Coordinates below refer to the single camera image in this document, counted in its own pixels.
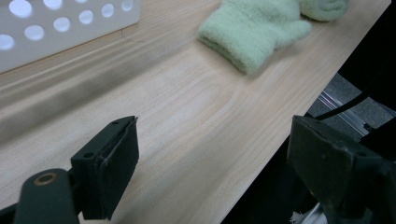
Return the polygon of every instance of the wooden table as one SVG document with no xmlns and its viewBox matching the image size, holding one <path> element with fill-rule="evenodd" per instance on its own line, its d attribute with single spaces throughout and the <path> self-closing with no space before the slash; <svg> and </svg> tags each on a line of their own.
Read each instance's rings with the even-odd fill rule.
<svg viewBox="0 0 396 224">
<path fill-rule="evenodd" d="M 244 76 L 196 39 L 219 0 L 143 0 L 138 24 L 0 74 L 0 207 L 135 115 L 140 160 L 111 223 L 220 223 L 389 4 L 351 0 Z"/>
</svg>

